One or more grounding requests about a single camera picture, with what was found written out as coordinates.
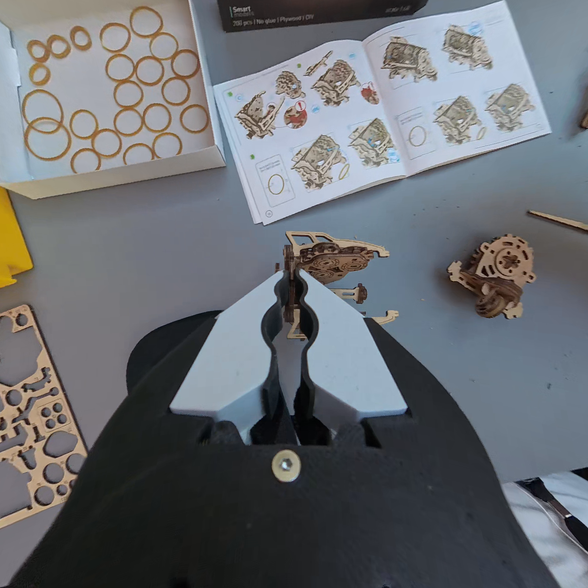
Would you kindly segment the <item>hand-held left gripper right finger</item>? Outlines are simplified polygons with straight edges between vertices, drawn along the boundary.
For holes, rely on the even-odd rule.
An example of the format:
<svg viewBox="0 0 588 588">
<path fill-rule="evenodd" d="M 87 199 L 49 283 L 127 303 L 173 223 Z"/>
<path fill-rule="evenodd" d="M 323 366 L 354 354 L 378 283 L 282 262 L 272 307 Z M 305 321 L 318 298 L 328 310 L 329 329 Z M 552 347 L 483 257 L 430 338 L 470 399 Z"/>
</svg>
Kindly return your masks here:
<svg viewBox="0 0 588 588">
<path fill-rule="evenodd" d="M 307 343 L 300 360 L 294 409 L 299 424 L 317 419 L 328 429 L 365 418 L 403 415 L 401 394 L 368 322 L 302 269 L 296 271 L 299 329 Z"/>
</svg>

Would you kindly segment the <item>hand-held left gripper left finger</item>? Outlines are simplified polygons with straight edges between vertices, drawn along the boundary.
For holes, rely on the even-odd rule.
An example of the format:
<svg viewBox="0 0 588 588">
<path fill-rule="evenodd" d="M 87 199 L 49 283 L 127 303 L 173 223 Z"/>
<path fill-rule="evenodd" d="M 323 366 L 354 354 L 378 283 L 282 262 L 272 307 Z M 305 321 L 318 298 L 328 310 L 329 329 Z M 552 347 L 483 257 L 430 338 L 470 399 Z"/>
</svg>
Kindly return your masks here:
<svg viewBox="0 0 588 588">
<path fill-rule="evenodd" d="M 217 316 L 171 412 L 228 421 L 251 437 L 280 397 L 273 339 L 282 330 L 289 286 L 289 273 L 277 272 Z"/>
</svg>

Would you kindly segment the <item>wooden frame assembly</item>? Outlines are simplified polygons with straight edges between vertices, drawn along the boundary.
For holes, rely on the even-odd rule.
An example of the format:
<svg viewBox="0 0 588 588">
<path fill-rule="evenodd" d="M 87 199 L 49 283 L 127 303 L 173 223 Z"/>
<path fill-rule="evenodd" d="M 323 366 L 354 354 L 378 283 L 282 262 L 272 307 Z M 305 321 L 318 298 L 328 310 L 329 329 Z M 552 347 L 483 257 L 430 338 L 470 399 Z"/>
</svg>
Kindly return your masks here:
<svg viewBox="0 0 588 588">
<path fill-rule="evenodd" d="M 352 239 L 336 239 L 325 232 L 286 231 L 288 240 L 283 248 L 283 268 L 289 274 L 289 300 L 283 304 L 283 319 L 290 325 L 287 339 L 305 341 L 300 327 L 300 302 L 296 290 L 295 271 L 304 270 L 328 290 L 343 300 L 363 304 L 368 297 L 366 287 L 333 288 L 330 284 L 342 280 L 350 272 L 368 267 L 375 257 L 388 258 L 384 246 Z"/>
</svg>

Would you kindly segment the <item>wooden gear module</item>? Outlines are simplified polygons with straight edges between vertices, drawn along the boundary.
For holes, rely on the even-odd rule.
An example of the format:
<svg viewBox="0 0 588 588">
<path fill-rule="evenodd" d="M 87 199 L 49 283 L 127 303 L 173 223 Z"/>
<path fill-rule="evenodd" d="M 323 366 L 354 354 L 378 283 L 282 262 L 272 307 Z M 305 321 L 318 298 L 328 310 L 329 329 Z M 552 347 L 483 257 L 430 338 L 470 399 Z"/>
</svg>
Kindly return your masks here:
<svg viewBox="0 0 588 588">
<path fill-rule="evenodd" d="M 504 315 L 513 319 L 523 314 L 521 298 L 525 285 L 536 280 L 533 259 L 533 248 L 527 241 L 506 234 L 481 243 L 468 268 L 454 261 L 447 272 L 452 282 L 477 296 L 475 310 L 479 316 L 492 319 Z"/>
</svg>

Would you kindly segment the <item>thin wooden stick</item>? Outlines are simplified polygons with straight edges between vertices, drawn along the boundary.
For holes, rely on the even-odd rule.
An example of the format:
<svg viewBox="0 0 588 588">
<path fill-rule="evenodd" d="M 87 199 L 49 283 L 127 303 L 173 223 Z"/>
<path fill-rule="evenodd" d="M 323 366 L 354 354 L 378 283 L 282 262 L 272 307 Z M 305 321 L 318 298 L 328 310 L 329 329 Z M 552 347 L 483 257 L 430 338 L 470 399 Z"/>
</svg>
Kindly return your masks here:
<svg viewBox="0 0 588 588">
<path fill-rule="evenodd" d="M 544 212 L 539 212 L 536 210 L 528 210 L 527 214 L 530 216 L 533 216 L 533 217 L 538 217 L 541 219 L 548 220 L 550 222 L 554 222 L 557 224 L 568 226 L 570 228 L 577 229 L 579 231 L 583 231 L 583 232 L 588 231 L 587 224 L 580 222 L 580 221 L 577 221 L 577 220 L 568 219 L 565 217 L 558 217 L 556 215 L 552 215 L 552 214 L 544 213 Z"/>
</svg>

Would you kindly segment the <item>punched plywood sheet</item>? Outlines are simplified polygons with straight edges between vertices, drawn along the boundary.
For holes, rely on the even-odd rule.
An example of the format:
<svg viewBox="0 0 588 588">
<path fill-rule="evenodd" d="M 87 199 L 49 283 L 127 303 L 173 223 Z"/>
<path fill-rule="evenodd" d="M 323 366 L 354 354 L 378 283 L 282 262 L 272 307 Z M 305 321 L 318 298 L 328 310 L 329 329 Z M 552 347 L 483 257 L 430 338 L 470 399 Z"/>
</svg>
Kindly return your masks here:
<svg viewBox="0 0 588 588">
<path fill-rule="evenodd" d="M 67 501 L 87 446 L 30 305 L 1 313 L 13 334 L 32 329 L 40 353 L 36 370 L 17 384 L 1 384 L 1 463 L 26 476 L 28 504 L 1 515 L 1 528 Z"/>
</svg>

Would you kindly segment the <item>instruction booklet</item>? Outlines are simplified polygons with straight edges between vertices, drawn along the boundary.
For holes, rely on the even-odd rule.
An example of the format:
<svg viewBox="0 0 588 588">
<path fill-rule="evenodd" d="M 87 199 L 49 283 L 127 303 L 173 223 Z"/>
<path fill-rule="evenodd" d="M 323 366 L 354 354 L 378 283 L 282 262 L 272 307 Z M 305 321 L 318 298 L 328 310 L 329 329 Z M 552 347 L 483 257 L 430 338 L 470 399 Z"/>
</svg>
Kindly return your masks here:
<svg viewBox="0 0 588 588">
<path fill-rule="evenodd" d="M 214 86 L 254 223 L 551 132 L 506 1 Z"/>
</svg>

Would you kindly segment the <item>white cardboard tray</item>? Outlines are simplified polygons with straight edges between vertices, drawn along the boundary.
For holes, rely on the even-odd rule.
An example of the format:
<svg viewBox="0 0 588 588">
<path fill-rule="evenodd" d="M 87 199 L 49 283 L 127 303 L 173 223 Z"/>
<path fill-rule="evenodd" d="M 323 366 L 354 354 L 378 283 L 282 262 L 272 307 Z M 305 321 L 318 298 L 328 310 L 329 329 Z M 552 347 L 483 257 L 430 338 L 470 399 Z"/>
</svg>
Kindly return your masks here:
<svg viewBox="0 0 588 588">
<path fill-rule="evenodd" d="M 107 11 L 118 4 L 129 5 L 130 1 L 1 1 L 1 186 L 29 199 L 42 199 L 225 166 L 224 146 L 195 1 L 188 3 L 202 59 L 214 144 L 194 155 L 121 166 L 108 171 L 34 179 L 29 173 L 24 150 L 18 93 L 22 82 L 19 56 L 13 45 L 13 30 L 68 13 L 86 15 L 92 11 Z"/>
</svg>

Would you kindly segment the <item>yellow plastic bin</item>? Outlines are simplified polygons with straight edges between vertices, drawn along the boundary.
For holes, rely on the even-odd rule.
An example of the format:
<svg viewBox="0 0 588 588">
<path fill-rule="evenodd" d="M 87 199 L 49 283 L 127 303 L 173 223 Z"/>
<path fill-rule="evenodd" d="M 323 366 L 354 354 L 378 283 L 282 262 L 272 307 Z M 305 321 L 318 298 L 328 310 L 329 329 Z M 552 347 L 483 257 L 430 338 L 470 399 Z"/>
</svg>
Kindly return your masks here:
<svg viewBox="0 0 588 588">
<path fill-rule="evenodd" d="M 16 283 L 15 275 L 31 270 L 33 261 L 7 191 L 1 188 L 1 288 Z"/>
</svg>

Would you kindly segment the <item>pile of rubber bands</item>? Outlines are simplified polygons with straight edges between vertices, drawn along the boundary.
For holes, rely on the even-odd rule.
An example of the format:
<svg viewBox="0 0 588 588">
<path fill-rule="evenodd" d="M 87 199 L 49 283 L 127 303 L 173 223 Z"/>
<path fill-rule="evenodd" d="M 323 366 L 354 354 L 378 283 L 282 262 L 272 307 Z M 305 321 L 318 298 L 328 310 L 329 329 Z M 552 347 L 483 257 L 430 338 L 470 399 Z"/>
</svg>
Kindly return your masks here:
<svg viewBox="0 0 588 588">
<path fill-rule="evenodd" d="M 187 1 L 131 1 L 12 33 L 34 179 L 194 155 L 214 144 Z"/>
</svg>

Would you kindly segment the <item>black model kit box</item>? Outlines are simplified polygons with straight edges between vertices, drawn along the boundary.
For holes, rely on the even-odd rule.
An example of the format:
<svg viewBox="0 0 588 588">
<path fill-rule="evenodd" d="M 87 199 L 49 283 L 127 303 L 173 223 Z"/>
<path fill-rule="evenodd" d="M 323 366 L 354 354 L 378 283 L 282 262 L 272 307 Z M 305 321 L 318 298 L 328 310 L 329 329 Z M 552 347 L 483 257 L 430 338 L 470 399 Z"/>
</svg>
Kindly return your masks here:
<svg viewBox="0 0 588 588">
<path fill-rule="evenodd" d="M 224 32 L 413 15 L 427 1 L 217 1 Z"/>
</svg>

